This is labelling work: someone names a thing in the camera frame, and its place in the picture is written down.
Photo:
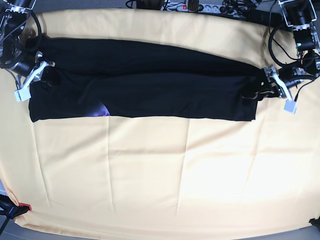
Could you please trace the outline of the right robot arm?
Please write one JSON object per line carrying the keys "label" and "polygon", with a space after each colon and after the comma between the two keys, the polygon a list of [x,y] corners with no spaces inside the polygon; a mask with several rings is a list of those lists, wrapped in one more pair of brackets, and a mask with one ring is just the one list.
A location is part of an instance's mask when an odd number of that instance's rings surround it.
{"label": "right robot arm", "polygon": [[[46,68],[54,67],[39,51],[42,28],[33,11],[35,0],[5,0],[0,8],[0,68],[14,75],[17,92],[29,89],[33,81],[40,81]],[[20,43],[27,21],[36,24],[35,46],[27,48]]]}

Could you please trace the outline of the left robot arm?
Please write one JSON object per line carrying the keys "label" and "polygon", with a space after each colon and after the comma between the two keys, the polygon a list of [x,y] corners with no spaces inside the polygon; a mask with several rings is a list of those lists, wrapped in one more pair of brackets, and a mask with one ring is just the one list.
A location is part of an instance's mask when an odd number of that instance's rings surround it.
{"label": "left robot arm", "polygon": [[[288,103],[295,103],[299,95],[292,97],[290,89],[305,80],[312,83],[320,76],[320,40],[314,25],[317,15],[310,0],[279,0],[278,4],[283,21],[270,32],[268,51],[280,69],[277,70],[271,65],[264,71],[270,93],[287,99]],[[297,50],[297,58],[292,63],[280,62],[273,52],[275,35],[284,25],[292,30]]]}

